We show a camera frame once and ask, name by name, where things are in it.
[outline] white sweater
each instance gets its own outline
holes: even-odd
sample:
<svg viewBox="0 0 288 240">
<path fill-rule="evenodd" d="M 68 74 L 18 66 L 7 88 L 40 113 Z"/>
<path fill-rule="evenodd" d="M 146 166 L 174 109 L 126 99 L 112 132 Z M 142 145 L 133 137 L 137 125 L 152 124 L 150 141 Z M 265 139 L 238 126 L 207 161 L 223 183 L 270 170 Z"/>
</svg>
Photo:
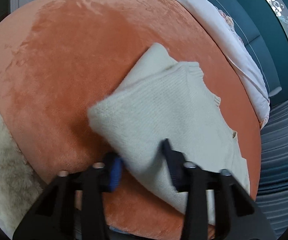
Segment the white sweater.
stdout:
<svg viewBox="0 0 288 240">
<path fill-rule="evenodd" d="M 157 57 L 169 57 L 161 45 L 154 46 L 164 50 Z M 170 139 L 174 150 L 205 170 L 231 170 L 249 192 L 247 164 L 241 157 L 237 134 L 223 119 L 220 98 L 207 89 L 199 64 L 169 59 L 160 67 L 167 70 L 156 73 L 156 68 L 145 62 L 140 69 L 146 67 L 155 74 L 139 74 L 135 66 L 126 84 L 89 109 L 92 129 L 106 138 L 144 187 L 182 213 L 187 194 L 177 193 L 172 186 L 166 161 L 159 152 L 165 138 Z M 208 192 L 208 215 L 214 224 L 211 194 Z"/>
</svg>

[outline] gray curtain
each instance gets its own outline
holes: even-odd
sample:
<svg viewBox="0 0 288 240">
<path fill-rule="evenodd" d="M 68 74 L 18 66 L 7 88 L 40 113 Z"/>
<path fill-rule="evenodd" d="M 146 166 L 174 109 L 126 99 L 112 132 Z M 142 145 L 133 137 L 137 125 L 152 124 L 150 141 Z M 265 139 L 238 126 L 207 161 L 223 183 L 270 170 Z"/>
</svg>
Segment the gray curtain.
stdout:
<svg viewBox="0 0 288 240">
<path fill-rule="evenodd" d="M 271 110 L 261 140 L 261 176 L 256 202 L 279 237 L 288 227 L 288 101 Z"/>
</svg>

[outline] orange ottoman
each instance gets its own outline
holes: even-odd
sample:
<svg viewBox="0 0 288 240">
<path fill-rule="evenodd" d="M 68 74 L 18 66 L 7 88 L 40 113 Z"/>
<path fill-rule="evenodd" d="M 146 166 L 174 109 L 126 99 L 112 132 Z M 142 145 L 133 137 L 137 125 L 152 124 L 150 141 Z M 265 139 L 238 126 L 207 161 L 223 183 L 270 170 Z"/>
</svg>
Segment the orange ottoman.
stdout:
<svg viewBox="0 0 288 240">
<path fill-rule="evenodd" d="M 110 149 L 86 110 L 112 93 L 158 42 L 177 61 L 198 61 L 221 112 L 238 132 L 251 196 L 260 176 L 260 128 L 243 85 L 212 38 L 174 0 L 36 0 L 0 23 L 0 112 L 29 163 L 50 182 Z M 179 239 L 183 215 L 124 172 L 104 195 L 109 225 L 139 236 Z"/>
</svg>

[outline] white fluffy rug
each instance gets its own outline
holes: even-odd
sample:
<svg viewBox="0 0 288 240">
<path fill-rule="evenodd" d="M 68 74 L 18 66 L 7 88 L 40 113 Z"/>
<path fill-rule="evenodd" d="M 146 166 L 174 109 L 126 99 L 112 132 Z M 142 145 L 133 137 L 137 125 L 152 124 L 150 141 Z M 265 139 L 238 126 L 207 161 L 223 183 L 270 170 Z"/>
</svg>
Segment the white fluffy rug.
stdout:
<svg viewBox="0 0 288 240">
<path fill-rule="evenodd" d="M 43 186 L 0 114 L 0 228 L 10 239 Z"/>
</svg>

